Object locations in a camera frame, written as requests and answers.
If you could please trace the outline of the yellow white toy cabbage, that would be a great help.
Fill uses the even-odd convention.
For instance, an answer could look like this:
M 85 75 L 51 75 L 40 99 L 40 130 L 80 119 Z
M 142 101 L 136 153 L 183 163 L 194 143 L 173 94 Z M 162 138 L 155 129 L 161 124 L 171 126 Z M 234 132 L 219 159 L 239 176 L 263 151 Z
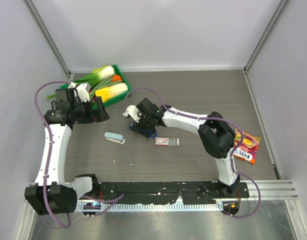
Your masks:
M 125 83 L 104 87 L 95 91 L 96 97 L 101 97 L 102 102 L 106 103 L 114 97 L 124 94 L 128 91 L 128 86 Z

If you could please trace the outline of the red white staple box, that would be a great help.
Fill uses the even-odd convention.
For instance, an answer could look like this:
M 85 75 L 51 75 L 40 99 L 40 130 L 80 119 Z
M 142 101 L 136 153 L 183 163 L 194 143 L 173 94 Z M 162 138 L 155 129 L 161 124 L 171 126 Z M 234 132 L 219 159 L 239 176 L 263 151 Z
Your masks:
M 173 137 L 156 137 L 155 145 L 157 146 L 179 146 L 180 139 Z

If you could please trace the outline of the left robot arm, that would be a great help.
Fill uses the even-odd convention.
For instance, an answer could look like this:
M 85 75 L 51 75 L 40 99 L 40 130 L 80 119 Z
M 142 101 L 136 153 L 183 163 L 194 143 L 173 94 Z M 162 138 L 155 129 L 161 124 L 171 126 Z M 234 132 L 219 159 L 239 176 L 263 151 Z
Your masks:
M 40 216 L 72 213 L 81 197 L 93 200 L 99 196 L 100 184 L 95 174 L 78 175 L 72 182 L 66 182 L 64 176 L 73 126 L 110 118 L 100 97 L 96 101 L 97 109 L 93 109 L 90 89 L 88 83 L 57 89 L 51 109 L 43 115 L 45 145 L 40 170 L 34 185 L 26 187 L 24 192 L 25 199 Z

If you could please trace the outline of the green plastic tray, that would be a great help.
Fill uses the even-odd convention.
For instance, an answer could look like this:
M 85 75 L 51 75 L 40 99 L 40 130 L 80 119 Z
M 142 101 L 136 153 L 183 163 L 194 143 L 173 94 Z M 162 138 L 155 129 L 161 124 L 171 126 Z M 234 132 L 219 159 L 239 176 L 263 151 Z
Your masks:
M 117 65 L 107 64 L 95 68 L 91 73 L 73 82 L 77 85 L 90 85 L 88 94 L 93 109 L 97 109 L 97 97 L 100 97 L 103 105 L 108 107 L 122 101 L 132 89 Z

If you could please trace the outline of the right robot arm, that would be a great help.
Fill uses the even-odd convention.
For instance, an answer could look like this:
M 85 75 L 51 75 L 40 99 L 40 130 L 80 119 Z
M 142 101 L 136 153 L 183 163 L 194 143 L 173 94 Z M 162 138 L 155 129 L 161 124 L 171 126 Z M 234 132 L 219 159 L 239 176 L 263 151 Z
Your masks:
M 205 151 L 215 159 L 221 195 L 229 198 L 237 193 L 241 178 L 233 159 L 236 135 L 218 112 L 193 114 L 170 105 L 158 107 L 144 98 L 137 105 L 127 106 L 123 115 L 133 119 L 132 131 L 145 138 L 155 135 L 158 126 L 199 135 Z

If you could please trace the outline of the light blue small stapler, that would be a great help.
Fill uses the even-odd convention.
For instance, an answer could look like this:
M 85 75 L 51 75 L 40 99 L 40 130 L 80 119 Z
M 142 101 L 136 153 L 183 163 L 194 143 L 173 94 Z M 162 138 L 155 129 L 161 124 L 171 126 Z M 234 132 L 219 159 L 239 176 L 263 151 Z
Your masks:
M 119 144 L 125 143 L 125 138 L 121 134 L 113 133 L 113 132 L 105 132 L 104 137 L 108 141 L 112 141 Z

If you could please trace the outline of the green toy long beans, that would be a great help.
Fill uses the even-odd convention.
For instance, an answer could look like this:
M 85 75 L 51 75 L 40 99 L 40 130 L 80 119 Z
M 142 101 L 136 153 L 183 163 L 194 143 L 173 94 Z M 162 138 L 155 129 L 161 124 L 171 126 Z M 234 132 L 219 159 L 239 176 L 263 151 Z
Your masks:
M 96 93 L 96 90 L 99 90 L 99 89 L 102 89 L 102 88 L 105 88 L 105 87 L 110 87 L 110 86 L 113 86 L 113 85 L 116 85 L 116 84 L 117 83 L 115 81 L 113 81 L 113 77 L 106 78 L 105 80 L 101 81 L 100 83 L 98 83 L 96 86 L 94 86 L 91 89 L 91 92 L 89 93 L 89 97 L 93 98 L 95 93 Z

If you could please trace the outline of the green white toy bok choy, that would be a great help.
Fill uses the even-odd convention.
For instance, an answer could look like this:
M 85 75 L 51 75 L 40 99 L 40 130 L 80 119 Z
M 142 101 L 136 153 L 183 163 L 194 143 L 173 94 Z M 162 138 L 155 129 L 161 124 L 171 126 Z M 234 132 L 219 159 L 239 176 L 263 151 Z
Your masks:
M 108 77 L 112 77 L 115 74 L 115 70 L 111 65 L 104 65 L 101 68 L 95 68 L 92 73 L 76 80 L 79 84 L 88 83 L 92 87 L 98 85 L 101 81 Z

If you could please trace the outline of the small orange toy carrot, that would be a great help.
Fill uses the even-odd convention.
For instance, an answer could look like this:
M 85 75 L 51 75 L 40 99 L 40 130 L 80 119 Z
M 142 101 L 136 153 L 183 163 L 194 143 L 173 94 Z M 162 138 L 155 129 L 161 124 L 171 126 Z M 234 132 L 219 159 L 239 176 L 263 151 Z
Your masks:
M 112 77 L 112 81 L 113 82 L 121 82 L 122 81 L 122 77 L 120 76 L 120 75 L 114 75 L 113 77 Z

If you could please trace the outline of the colourful candy bag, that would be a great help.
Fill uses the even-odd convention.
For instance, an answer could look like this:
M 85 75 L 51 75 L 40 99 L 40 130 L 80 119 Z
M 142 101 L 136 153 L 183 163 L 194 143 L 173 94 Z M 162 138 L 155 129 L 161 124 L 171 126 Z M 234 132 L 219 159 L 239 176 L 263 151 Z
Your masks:
M 243 132 L 243 142 L 234 151 L 234 157 L 254 165 L 256 163 L 260 141 L 260 137 Z

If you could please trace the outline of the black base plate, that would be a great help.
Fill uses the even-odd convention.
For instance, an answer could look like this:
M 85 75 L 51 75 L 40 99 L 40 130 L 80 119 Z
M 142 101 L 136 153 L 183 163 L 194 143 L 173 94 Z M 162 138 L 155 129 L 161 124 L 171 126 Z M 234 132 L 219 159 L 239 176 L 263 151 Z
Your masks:
M 102 182 L 98 195 L 103 200 L 118 201 L 124 205 L 173 205 L 179 197 L 184 205 L 213 204 L 216 199 L 247 199 L 250 197 L 245 182 L 230 192 L 224 184 L 216 181 L 154 181 L 154 182 Z

